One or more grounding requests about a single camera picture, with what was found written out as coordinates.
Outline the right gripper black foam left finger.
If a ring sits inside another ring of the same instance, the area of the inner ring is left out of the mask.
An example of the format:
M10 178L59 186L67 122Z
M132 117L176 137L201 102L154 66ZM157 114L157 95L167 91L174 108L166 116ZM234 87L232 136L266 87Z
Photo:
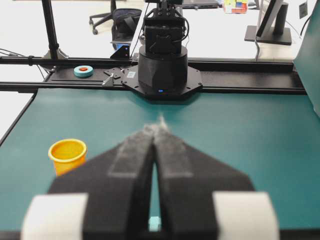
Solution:
M128 240L148 226L154 134L138 131L35 196L23 240Z

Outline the right gripper black foam right finger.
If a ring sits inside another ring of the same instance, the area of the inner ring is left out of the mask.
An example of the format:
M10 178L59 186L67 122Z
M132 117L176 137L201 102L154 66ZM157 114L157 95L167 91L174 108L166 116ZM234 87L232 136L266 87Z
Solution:
M277 240L269 194L242 171L154 131L162 229L171 240Z

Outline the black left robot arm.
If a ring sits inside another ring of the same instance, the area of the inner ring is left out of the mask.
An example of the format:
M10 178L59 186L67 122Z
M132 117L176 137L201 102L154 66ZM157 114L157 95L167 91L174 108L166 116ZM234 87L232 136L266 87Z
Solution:
M189 23L176 0L157 1L144 18L145 43L134 79L147 96L181 96L195 82L182 41ZM24 217L23 240L126 240L148 227L153 165L157 165L161 223L175 240L203 233L194 196L183 184L194 181L197 152L164 127L145 127L115 148L77 164L62 159L62 174L37 195Z

